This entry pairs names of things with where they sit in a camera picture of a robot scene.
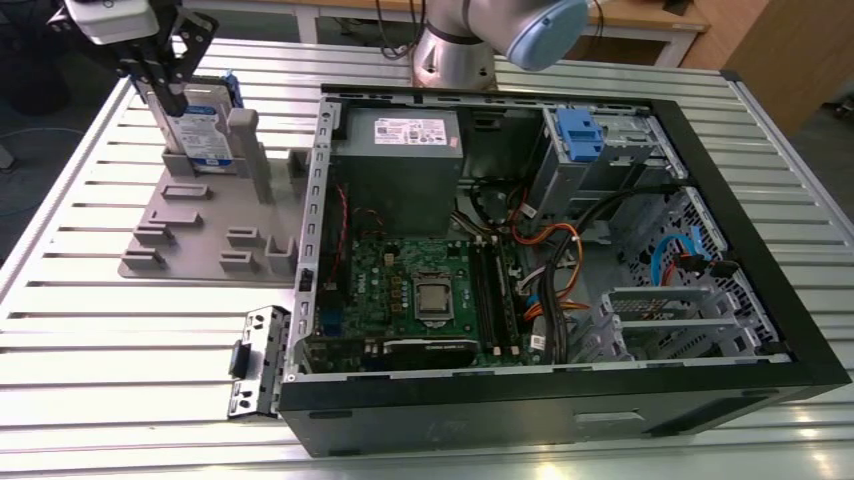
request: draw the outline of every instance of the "chip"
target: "chip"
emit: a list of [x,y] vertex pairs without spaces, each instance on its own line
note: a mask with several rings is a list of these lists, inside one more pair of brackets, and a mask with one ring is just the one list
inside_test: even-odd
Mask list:
[[424,313],[448,312],[448,287],[446,285],[417,286],[417,311]]

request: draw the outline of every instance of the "power supply label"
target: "power supply label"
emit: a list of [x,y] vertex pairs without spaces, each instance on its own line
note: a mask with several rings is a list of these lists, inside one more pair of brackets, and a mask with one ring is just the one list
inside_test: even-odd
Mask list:
[[444,120],[379,118],[373,122],[376,145],[447,145]]

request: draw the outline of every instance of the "cpu socket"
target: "cpu socket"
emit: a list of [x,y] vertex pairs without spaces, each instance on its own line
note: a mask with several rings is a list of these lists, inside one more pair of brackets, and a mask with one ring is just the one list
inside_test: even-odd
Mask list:
[[451,275],[421,273],[412,277],[415,287],[415,318],[430,328],[454,320],[454,289]]

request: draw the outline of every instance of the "red wire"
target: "red wire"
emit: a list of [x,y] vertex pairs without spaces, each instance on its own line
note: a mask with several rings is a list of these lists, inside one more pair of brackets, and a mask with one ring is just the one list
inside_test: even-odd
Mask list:
[[[519,187],[516,187],[514,191],[510,192],[508,198],[512,198],[512,196],[516,194],[518,188]],[[507,223],[510,223],[511,225],[514,224],[514,220],[516,219],[516,215],[519,215],[519,210],[522,210],[522,205],[524,205],[524,202],[527,201],[527,199],[528,199],[528,189],[526,188],[524,190],[522,190],[522,200],[519,201],[519,205],[516,205],[516,209],[510,214],[510,217],[507,217]]]
[[329,279],[327,280],[327,284],[332,283],[335,279],[335,273],[337,272],[337,264],[341,261],[341,252],[344,251],[344,240],[347,239],[347,195],[344,195],[344,190],[340,185],[335,185],[337,189],[337,194],[341,196],[341,210],[343,213],[343,221],[341,221],[341,236],[337,238],[337,251],[335,252],[335,263],[332,263],[332,272],[329,273]]

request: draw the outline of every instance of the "slotted aluminum surface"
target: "slotted aluminum surface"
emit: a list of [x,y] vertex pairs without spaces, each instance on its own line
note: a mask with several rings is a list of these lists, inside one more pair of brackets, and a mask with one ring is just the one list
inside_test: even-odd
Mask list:
[[[271,159],[312,144],[321,82],[407,85],[376,50],[217,40]],[[851,229],[748,94],[715,72],[498,63],[502,88],[679,102],[842,362],[854,370]],[[224,421],[243,312],[285,290],[116,273],[163,166],[153,118],[121,82],[0,279],[0,472],[195,472],[200,478],[840,478],[854,472],[854,387],[695,437],[312,460],[283,423]]]

